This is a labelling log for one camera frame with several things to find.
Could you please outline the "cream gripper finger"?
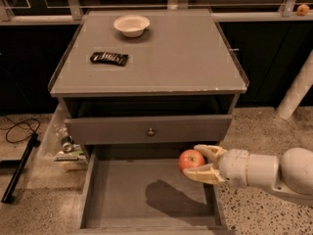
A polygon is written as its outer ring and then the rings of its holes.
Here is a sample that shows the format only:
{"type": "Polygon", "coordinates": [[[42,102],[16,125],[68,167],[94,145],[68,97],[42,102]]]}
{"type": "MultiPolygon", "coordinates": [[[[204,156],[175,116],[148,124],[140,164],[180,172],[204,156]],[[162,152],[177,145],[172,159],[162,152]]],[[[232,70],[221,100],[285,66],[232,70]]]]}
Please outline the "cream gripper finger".
{"type": "Polygon", "coordinates": [[[226,152],[226,150],[222,147],[214,145],[199,144],[196,145],[194,149],[200,152],[206,158],[208,158],[215,165],[218,164],[219,158],[226,152]]]}
{"type": "Polygon", "coordinates": [[[195,168],[185,168],[183,174],[191,180],[205,184],[215,185],[225,181],[219,170],[215,169],[212,164],[195,168]]]}

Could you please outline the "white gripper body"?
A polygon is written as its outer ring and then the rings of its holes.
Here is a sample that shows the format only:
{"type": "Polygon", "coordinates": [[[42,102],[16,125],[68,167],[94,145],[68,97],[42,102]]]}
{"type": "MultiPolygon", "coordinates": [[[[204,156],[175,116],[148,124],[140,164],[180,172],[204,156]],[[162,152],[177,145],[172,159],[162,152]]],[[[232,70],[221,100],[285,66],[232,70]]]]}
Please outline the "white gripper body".
{"type": "Polygon", "coordinates": [[[232,149],[219,158],[219,172],[228,185],[235,188],[247,187],[248,156],[249,152],[246,150],[232,149]]]}

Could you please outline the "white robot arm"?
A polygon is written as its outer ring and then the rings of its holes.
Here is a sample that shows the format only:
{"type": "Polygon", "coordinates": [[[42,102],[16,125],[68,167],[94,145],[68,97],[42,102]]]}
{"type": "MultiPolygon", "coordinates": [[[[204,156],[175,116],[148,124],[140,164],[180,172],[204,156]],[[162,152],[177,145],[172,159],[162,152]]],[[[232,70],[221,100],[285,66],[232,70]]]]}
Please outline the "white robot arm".
{"type": "Polygon", "coordinates": [[[194,149],[208,159],[208,164],[184,168],[182,173],[191,180],[254,187],[294,204],[313,206],[312,151],[292,148],[278,157],[211,145],[196,145],[194,149]]]}

